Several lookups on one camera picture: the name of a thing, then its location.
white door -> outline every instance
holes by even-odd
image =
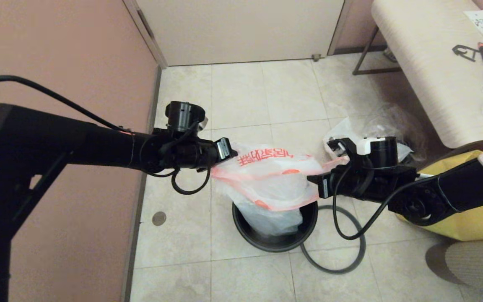
[[[343,0],[137,0],[169,65],[327,54]]]

round floor drain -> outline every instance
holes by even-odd
[[[163,225],[166,219],[167,215],[165,215],[164,212],[157,212],[156,214],[154,214],[154,216],[152,216],[152,223],[155,226],[160,226]]]

white plastic bag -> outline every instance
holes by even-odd
[[[324,170],[311,155],[294,155],[267,145],[232,143],[232,149],[238,156],[215,166],[211,175],[258,206],[286,211],[318,199],[318,186],[306,176]]]
[[[232,199],[245,221],[263,237],[293,234],[303,222],[298,208],[273,212],[257,206],[228,184],[219,183],[217,189]]]

white bench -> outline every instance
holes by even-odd
[[[445,146],[483,141],[483,62],[454,54],[483,36],[464,15],[471,0],[374,0],[372,16]]]

tile floor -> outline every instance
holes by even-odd
[[[403,74],[352,76],[358,56],[169,67],[161,76],[155,124],[165,126],[163,112],[170,101],[188,101],[207,111],[202,138],[268,143],[323,162],[328,158],[322,136],[345,116],[358,128],[378,107],[393,102],[426,120]],[[366,63],[374,67],[384,61],[372,53]],[[435,136],[432,128],[425,131]],[[183,171],[178,181],[193,189],[203,178]],[[443,281],[426,266],[425,251],[442,237],[400,222],[390,212],[366,234],[361,265],[346,275],[328,275],[310,266],[299,248],[271,254],[245,242],[232,222],[230,201],[214,187],[212,180],[195,195],[179,195],[169,179],[149,177],[132,302],[483,301],[482,291]],[[351,198],[338,203],[362,224],[377,208]],[[167,214],[161,226],[151,222],[157,211]],[[331,212],[320,212],[306,246],[316,261],[340,268],[355,258],[358,242],[342,240],[332,219]],[[340,223],[353,233],[351,223]]]

